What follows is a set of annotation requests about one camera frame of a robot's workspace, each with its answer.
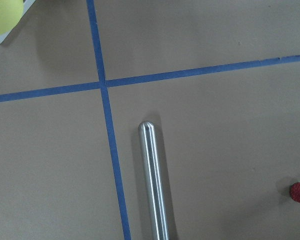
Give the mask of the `white cup rack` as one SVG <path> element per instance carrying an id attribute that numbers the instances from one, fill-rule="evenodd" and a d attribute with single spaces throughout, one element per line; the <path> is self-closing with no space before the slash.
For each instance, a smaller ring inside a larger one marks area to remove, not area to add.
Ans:
<path id="1" fill-rule="evenodd" d="M 23 0 L 23 13 L 22 13 L 22 17 L 28 12 L 28 10 L 30 9 L 30 7 L 34 4 L 34 2 L 35 2 L 35 0 Z M 0 44 L 6 39 L 6 37 L 10 34 L 10 32 L 12 31 L 12 30 L 9 30 L 9 31 L 7 31 L 6 33 L 3 33 L 3 34 L 1 34 L 0 35 Z"/>

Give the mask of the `steel muddler rod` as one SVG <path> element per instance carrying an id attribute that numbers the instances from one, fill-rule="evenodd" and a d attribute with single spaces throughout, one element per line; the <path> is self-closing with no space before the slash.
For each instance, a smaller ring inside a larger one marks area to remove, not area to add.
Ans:
<path id="1" fill-rule="evenodd" d="M 168 240 L 170 237 L 154 124 L 150 121 L 141 122 L 138 127 L 138 134 L 143 159 L 152 236 L 154 240 Z"/>

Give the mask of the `yellow cup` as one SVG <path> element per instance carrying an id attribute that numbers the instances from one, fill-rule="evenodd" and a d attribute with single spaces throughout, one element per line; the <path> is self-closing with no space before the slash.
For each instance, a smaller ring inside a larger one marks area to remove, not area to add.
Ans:
<path id="1" fill-rule="evenodd" d="M 12 30 L 22 18 L 22 0 L 0 0 L 0 35 Z"/>

